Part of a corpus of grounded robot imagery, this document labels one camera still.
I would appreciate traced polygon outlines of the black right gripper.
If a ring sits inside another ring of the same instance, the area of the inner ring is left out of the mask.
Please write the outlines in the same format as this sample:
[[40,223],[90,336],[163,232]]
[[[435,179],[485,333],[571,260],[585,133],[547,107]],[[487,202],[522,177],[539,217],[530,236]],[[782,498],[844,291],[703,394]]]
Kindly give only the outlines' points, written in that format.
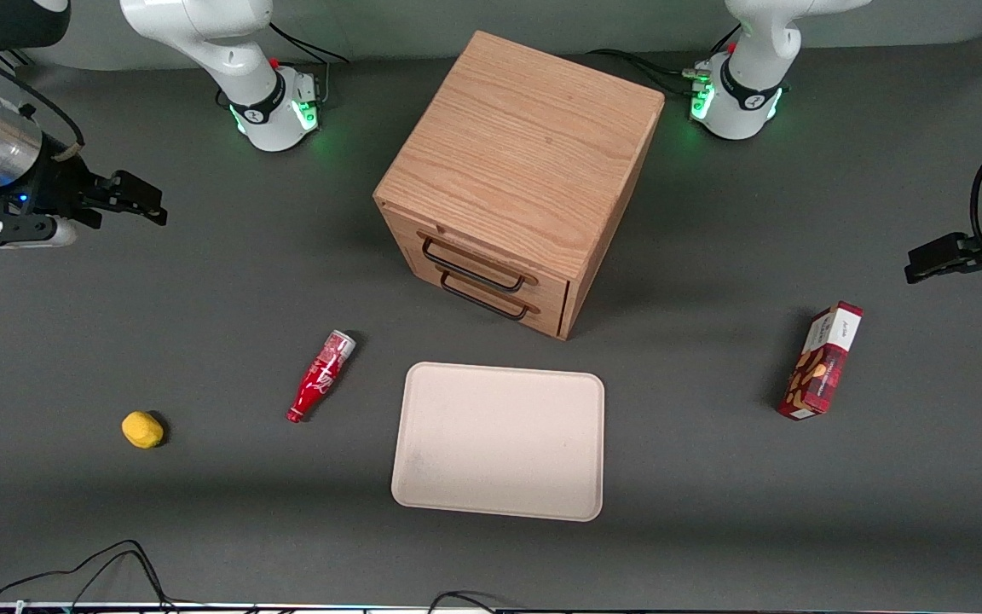
[[128,171],[102,177],[78,156],[57,162],[50,153],[39,154],[17,179],[17,194],[27,195],[28,212],[55,215],[90,229],[101,229],[104,212],[139,215],[160,227],[168,221],[167,210],[160,206],[160,189]]

